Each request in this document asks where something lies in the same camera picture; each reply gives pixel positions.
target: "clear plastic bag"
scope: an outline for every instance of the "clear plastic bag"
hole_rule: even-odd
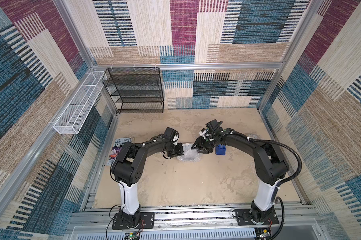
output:
[[[191,143],[184,143],[183,146],[183,155],[177,156],[179,161],[184,162],[197,162],[200,161],[201,154],[197,152],[196,149],[191,149]]]

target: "patterned wall panel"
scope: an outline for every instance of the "patterned wall panel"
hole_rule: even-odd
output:
[[[262,113],[331,237],[361,239],[361,1],[325,0],[306,34]]]
[[[67,4],[96,63],[117,65],[280,61],[309,0]]]
[[[86,70],[52,0],[0,1],[0,188]],[[46,187],[57,163],[48,160],[23,184],[17,211],[30,209]],[[7,229],[24,218],[14,216]],[[28,236],[0,232],[0,238]]]
[[[111,120],[99,95],[79,134],[55,134],[0,218],[0,239],[63,236],[80,208]]]
[[[162,70],[164,108],[255,108],[275,70]]]

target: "mounting plate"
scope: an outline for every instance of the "mounting plate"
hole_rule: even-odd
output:
[[[112,229],[113,230],[124,230],[124,229],[129,229],[127,227],[127,225],[125,224],[125,222],[123,221],[122,215],[119,213],[116,213],[114,216],[114,221],[112,222]],[[143,219],[144,221],[144,229],[150,229],[150,228],[154,228],[154,216],[155,213],[154,212],[140,212],[140,219]],[[139,220],[139,224],[138,226],[136,226],[133,229],[140,229],[140,227],[142,226],[142,221]]]
[[[250,210],[251,209],[234,209],[235,216],[238,216],[236,219],[239,226],[256,225],[251,221],[251,215],[249,213]],[[276,214],[275,214],[275,210],[273,209],[271,213],[266,216],[266,219],[270,218],[273,224],[278,224],[279,223],[278,217],[274,217],[274,216],[276,216]]]

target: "black wire shelf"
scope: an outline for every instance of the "black wire shelf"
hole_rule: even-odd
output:
[[[106,76],[102,82],[119,113],[163,113],[159,68],[108,68]]]

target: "white wire basket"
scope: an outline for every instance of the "white wire basket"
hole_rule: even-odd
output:
[[[54,124],[59,134],[78,134],[92,106],[102,90],[102,80],[107,76],[102,71],[91,72],[78,92]]]

